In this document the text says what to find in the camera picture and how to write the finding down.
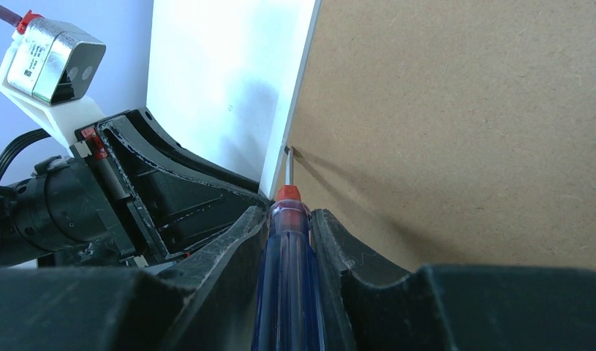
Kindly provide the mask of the white picture frame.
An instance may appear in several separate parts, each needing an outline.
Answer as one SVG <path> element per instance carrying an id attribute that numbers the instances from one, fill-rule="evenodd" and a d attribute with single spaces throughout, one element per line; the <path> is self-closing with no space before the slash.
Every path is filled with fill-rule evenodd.
<path id="1" fill-rule="evenodd" d="M 275 82 L 277 101 L 259 187 L 260 194 L 269 200 L 274 197 L 281 173 L 284 148 L 293 125 L 321 8 L 320 1 L 289 1 L 288 5 L 288 11 L 279 16 L 284 32 L 278 40 L 279 55 L 274 59 L 279 68 L 279 78 Z"/>

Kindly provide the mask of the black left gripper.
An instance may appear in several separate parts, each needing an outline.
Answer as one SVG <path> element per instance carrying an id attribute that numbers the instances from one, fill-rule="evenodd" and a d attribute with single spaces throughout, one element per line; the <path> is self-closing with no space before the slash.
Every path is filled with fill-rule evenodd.
<path id="1" fill-rule="evenodd" d="M 98 121 L 107 156 L 54 156 L 30 178 L 1 180 L 14 158 L 48 138 L 43 129 L 0 154 L 0 267 L 50 257 L 54 265 L 164 263 L 194 252 L 251 206 L 259 184 L 186 150 L 146 108 Z"/>

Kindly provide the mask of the blue red screwdriver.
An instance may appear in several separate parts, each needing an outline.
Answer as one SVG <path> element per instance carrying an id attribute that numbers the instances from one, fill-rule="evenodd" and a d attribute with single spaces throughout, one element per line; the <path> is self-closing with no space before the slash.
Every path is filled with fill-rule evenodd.
<path id="1" fill-rule="evenodd" d="M 252 350 L 324 350 L 325 329 L 311 244 L 311 211 L 293 180 L 295 150 L 285 149 L 285 183 L 268 211 L 257 283 Z"/>

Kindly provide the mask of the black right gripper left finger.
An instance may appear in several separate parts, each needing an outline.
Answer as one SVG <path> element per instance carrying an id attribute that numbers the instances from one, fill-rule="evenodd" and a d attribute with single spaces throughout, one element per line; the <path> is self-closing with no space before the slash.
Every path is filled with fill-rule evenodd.
<path id="1" fill-rule="evenodd" d="M 265 212 L 192 256 L 136 268 L 0 268 L 0 350 L 248 350 Z"/>

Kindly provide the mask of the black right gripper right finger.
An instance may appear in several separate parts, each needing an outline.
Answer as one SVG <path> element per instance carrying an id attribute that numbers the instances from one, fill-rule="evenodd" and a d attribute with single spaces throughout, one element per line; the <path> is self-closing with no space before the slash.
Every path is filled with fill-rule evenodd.
<path id="1" fill-rule="evenodd" d="M 506 265 L 408 271 L 312 214 L 328 350 L 596 350 L 596 272 Z"/>

